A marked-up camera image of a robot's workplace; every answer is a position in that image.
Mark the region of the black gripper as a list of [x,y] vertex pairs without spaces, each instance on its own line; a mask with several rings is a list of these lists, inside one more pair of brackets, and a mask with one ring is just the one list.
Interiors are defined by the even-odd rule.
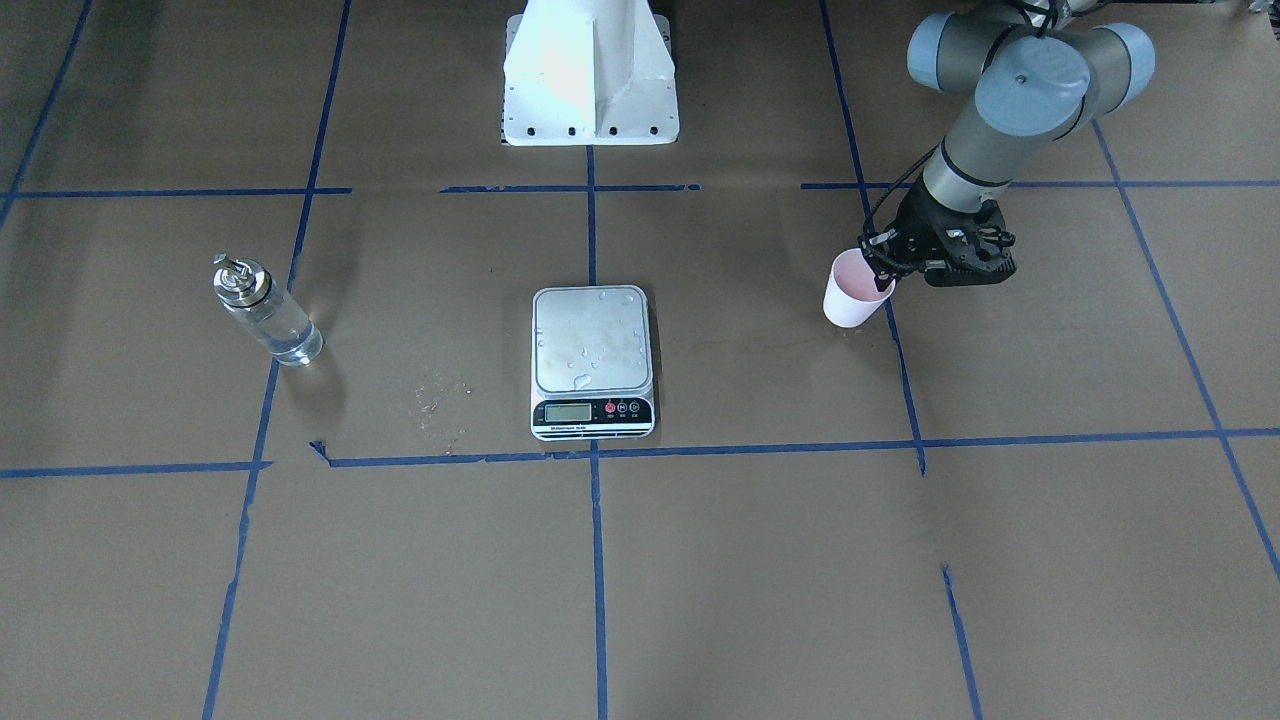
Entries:
[[861,252],[876,288],[888,295],[915,273],[933,287],[1002,283],[1018,270],[1015,242],[996,200],[982,201],[974,213],[955,211],[919,186],[908,191],[884,231],[864,224]]

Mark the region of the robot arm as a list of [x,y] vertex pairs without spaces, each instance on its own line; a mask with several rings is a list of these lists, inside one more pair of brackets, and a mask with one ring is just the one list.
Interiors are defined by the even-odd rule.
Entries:
[[933,287],[997,284],[1018,269],[998,197],[1029,160],[1138,97],[1155,76],[1153,40],[1128,23],[1066,31],[1097,1],[980,1],[928,15],[908,47],[919,85],[964,94],[943,138],[897,179],[883,228],[868,213],[859,250],[876,288],[919,274]]

